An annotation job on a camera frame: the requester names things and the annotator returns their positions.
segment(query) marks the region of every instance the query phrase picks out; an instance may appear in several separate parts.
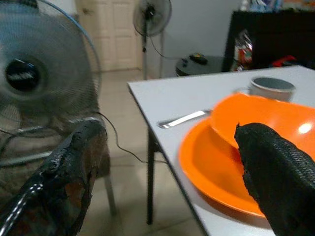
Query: black cabinet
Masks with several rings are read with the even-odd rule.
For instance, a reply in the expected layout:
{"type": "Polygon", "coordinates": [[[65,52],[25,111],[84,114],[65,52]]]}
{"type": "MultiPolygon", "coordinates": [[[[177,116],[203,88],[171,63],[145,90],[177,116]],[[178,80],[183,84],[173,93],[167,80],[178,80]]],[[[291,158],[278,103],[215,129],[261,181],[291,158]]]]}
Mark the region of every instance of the black cabinet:
{"type": "Polygon", "coordinates": [[[300,61],[315,59],[315,13],[233,12],[225,56],[234,55],[235,37],[247,29],[253,42],[253,68],[293,55],[300,61]]]}

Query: table leg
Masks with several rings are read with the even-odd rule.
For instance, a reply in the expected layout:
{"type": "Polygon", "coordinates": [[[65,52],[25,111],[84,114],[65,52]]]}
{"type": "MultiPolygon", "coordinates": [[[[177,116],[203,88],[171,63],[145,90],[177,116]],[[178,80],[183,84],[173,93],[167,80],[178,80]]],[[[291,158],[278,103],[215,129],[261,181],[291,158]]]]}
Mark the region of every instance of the table leg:
{"type": "Polygon", "coordinates": [[[151,130],[148,134],[148,202],[147,202],[147,224],[153,222],[153,181],[154,181],[154,152],[155,141],[151,130]]]}

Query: metal spoon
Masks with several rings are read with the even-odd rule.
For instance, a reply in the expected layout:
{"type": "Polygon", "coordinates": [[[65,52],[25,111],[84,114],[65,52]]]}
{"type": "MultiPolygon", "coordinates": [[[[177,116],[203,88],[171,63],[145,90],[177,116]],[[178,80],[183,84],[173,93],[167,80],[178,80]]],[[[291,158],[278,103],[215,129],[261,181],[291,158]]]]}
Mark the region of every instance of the metal spoon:
{"type": "Polygon", "coordinates": [[[196,111],[194,113],[191,113],[189,115],[185,115],[179,118],[173,118],[169,120],[164,120],[161,122],[158,122],[157,125],[158,127],[162,129],[169,129],[171,127],[174,127],[176,125],[182,124],[184,122],[187,122],[192,119],[196,119],[205,115],[209,115],[211,113],[211,110],[203,110],[203,111],[196,111]]]}

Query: chair leg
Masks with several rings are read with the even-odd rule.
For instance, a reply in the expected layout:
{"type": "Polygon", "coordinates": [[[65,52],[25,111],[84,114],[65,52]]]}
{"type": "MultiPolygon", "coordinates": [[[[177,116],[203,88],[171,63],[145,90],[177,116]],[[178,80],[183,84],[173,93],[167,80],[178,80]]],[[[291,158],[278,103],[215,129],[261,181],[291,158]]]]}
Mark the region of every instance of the chair leg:
{"type": "Polygon", "coordinates": [[[117,210],[116,210],[114,192],[113,192],[113,187],[112,187],[112,180],[110,178],[110,175],[105,176],[105,187],[106,187],[106,192],[108,196],[110,213],[114,216],[117,214],[117,210]]]}

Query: white door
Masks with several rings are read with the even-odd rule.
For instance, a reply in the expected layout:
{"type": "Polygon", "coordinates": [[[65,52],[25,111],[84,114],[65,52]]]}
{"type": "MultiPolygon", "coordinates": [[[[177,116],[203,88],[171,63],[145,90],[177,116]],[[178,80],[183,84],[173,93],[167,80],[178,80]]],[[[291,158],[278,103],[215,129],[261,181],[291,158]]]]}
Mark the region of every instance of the white door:
{"type": "Polygon", "coordinates": [[[95,44],[103,71],[139,64],[132,16],[135,0],[77,0],[79,22],[95,44]]]}

